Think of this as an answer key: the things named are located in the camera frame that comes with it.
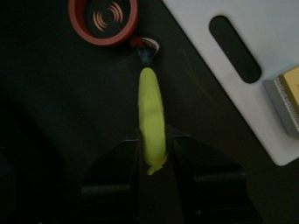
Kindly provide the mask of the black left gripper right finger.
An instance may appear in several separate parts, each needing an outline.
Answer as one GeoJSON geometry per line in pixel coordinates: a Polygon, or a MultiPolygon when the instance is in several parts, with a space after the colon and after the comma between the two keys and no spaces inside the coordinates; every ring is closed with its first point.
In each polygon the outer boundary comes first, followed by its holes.
{"type": "Polygon", "coordinates": [[[263,224],[236,160],[174,127],[165,135],[184,223],[263,224]]]}

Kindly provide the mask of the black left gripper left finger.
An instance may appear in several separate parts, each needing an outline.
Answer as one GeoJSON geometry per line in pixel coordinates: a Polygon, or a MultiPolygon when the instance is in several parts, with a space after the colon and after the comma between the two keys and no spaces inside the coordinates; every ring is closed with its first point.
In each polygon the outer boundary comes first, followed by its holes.
{"type": "Polygon", "coordinates": [[[88,168],[81,184],[84,224],[137,224],[137,173],[140,131],[88,168]]]}

